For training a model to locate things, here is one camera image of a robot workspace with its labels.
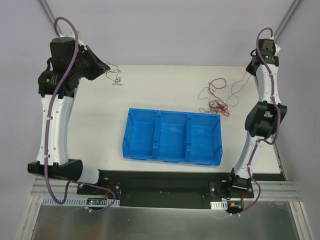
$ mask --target tangled red wire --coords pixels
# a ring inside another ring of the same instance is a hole
[[[217,81],[217,80],[223,80],[224,81],[224,86],[221,86],[221,87],[215,86],[214,82]],[[213,95],[216,98],[216,100],[212,100],[212,101],[209,100],[209,110],[206,111],[205,109],[201,108],[204,112],[212,113],[212,114],[223,113],[227,117],[230,116],[230,112],[228,110],[228,105],[224,101],[222,101],[221,98],[219,98],[219,97],[217,97],[215,95],[215,91],[216,90],[223,89],[226,86],[227,86],[227,81],[224,78],[221,78],[221,77],[213,79],[211,82],[209,82],[209,86],[205,87],[204,89],[207,88],[208,93]]]

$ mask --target white tabletop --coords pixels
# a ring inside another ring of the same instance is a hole
[[[86,166],[101,170],[231,171],[245,143],[245,119],[258,101],[253,77],[237,94],[239,104],[230,107],[231,116],[221,116],[223,156],[220,166],[124,159],[122,141],[129,108],[198,113],[199,108],[208,108],[207,100],[198,99],[208,82],[216,78],[226,79],[227,87],[216,92],[226,101],[231,84],[243,78],[244,67],[120,65],[119,68],[122,86],[112,85],[105,75],[94,81],[81,81],[68,127],[69,158],[81,159]],[[232,91],[239,90],[246,80],[237,83]],[[204,91],[201,97],[209,97],[209,94]],[[236,99],[231,97],[228,103],[233,105]],[[254,172],[280,172],[272,146],[263,147]]]

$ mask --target white wall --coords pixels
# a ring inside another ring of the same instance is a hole
[[[0,239],[15,238],[34,184],[40,144],[38,76],[53,32],[35,0],[0,1]]]
[[[293,0],[48,0],[82,40],[124,65],[245,66]]]
[[[278,140],[289,180],[298,181],[314,235],[320,236],[320,1],[305,0],[278,44],[278,84],[288,112]]]

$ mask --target blue tray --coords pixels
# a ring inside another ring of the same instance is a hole
[[[124,158],[220,165],[220,115],[130,108]]]

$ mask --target blue plastic container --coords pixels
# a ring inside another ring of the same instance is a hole
[[[220,165],[220,115],[130,108],[124,158]]]

